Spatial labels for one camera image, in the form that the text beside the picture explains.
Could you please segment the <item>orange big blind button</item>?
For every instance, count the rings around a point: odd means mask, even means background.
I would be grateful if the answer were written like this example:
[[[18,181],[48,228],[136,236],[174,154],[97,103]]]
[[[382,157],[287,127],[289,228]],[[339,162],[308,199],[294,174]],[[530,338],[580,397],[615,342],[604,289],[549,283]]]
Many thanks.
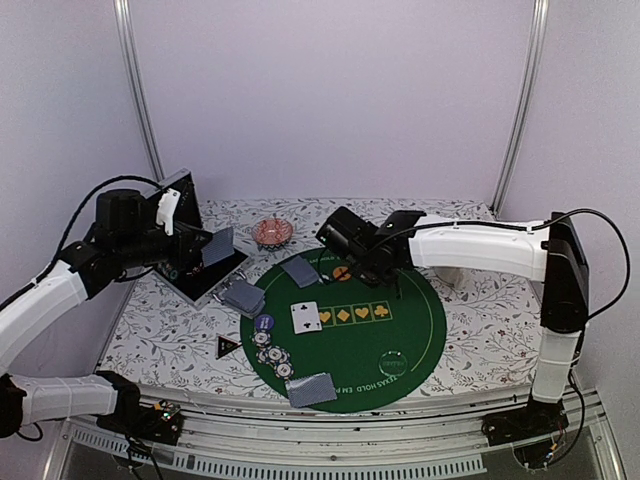
[[[348,267],[338,266],[333,270],[332,277],[335,281],[344,282],[351,278],[351,273]]]

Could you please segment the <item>blue playing card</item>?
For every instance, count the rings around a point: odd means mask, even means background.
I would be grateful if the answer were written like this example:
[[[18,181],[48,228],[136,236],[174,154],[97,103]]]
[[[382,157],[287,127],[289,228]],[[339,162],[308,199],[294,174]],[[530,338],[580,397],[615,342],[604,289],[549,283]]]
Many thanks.
[[[333,378],[327,372],[287,380],[285,388],[289,403],[294,408],[309,407],[337,399]]]
[[[310,262],[300,256],[284,262],[281,268],[299,288],[306,288],[320,281],[320,276]]]

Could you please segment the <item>aluminium poker chip case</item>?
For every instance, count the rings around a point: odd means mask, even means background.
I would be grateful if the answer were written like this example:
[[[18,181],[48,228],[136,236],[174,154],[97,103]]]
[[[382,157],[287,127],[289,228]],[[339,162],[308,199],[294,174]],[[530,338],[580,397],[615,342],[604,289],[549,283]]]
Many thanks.
[[[180,201],[174,214],[174,236],[182,233],[193,234],[187,242],[186,257],[169,260],[155,268],[155,272],[172,290],[192,307],[200,310],[236,279],[243,277],[242,268],[249,263],[249,256],[234,245],[234,254],[215,265],[205,268],[201,250],[211,240],[214,232],[205,229],[200,215],[195,183],[187,169],[181,169],[162,180],[160,185],[166,190],[173,188],[180,194]],[[175,281],[167,276],[169,269],[180,273]]]

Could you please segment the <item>clear acrylic dealer button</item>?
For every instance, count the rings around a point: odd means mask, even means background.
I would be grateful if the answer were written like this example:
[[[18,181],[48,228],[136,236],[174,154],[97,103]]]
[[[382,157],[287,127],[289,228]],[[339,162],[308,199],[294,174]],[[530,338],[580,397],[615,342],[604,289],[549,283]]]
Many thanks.
[[[400,351],[387,351],[380,356],[378,368],[387,377],[401,377],[408,370],[408,359]]]

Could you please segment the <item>blue playing card deck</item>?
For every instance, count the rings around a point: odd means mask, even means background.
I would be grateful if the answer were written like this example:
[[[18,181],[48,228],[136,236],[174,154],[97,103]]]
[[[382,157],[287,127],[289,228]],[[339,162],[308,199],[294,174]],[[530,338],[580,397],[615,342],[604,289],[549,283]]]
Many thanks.
[[[241,314],[254,318],[263,310],[265,291],[245,281],[236,281],[222,294],[223,303],[236,309]]]

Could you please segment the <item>purple small blind button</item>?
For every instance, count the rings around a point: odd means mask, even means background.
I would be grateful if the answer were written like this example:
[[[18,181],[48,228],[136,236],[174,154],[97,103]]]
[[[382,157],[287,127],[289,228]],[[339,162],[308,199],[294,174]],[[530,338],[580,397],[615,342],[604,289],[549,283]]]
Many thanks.
[[[275,319],[269,314],[260,314],[254,319],[254,327],[258,332],[270,332],[275,326]]]

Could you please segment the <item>white blue poker chip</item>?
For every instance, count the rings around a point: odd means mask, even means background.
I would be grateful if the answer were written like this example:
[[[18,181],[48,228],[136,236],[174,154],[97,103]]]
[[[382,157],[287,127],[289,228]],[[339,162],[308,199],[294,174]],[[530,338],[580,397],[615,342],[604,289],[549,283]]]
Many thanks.
[[[280,346],[268,346],[266,348],[260,348],[256,354],[256,358],[260,364],[277,366],[282,363],[288,363],[291,355],[286,349]]]
[[[278,363],[274,368],[274,374],[278,379],[289,380],[295,373],[290,362]]]
[[[252,334],[251,341],[259,349],[267,348],[272,343],[271,334],[268,331],[256,331]]]

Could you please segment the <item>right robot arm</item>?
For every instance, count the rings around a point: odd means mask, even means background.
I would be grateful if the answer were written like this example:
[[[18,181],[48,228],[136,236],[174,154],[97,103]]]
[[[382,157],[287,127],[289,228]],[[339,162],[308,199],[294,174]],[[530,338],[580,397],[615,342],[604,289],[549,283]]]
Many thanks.
[[[340,206],[316,238],[370,287],[395,286],[411,270],[430,270],[450,288],[479,280],[541,284],[541,345],[527,403],[486,416],[483,426],[508,436],[567,426],[562,396],[589,317],[589,267],[570,219],[553,213],[547,222],[498,223],[396,210],[376,225]]]

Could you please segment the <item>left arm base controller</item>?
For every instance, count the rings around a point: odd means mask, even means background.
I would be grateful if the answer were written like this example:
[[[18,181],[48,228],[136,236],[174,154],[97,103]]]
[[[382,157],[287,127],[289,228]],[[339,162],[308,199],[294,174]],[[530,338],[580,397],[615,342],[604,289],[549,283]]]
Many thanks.
[[[96,420],[96,425],[104,430],[170,446],[178,444],[183,424],[181,406],[168,400],[152,406],[122,407]]]

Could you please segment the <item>right arm base controller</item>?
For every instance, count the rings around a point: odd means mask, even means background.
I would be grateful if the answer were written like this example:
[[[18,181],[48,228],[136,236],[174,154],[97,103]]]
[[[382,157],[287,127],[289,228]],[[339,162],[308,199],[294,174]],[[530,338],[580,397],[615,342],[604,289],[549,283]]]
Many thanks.
[[[509,411],[488,414],[482,419],[481,431],[490,446],[517,443],[542,437],[535,443],[516,447],[516,460],[530,470],[547,467],[566,439],[569,426],[564,406],[536,403]]]

